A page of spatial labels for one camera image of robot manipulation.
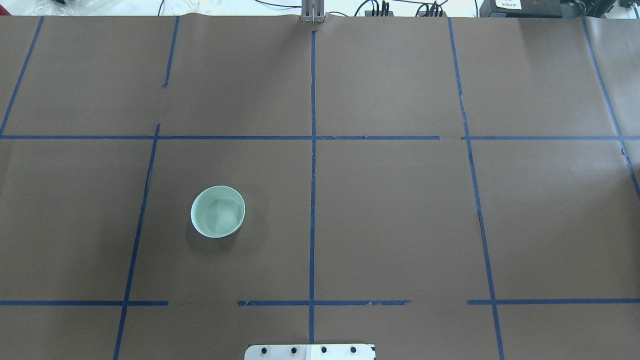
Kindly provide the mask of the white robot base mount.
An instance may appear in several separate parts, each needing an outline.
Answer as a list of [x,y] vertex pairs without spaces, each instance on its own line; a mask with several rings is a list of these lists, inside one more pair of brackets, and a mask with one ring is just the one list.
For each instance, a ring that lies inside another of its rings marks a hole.
[[247,347],[245,360],[375,360],[374,344],[256,344]]

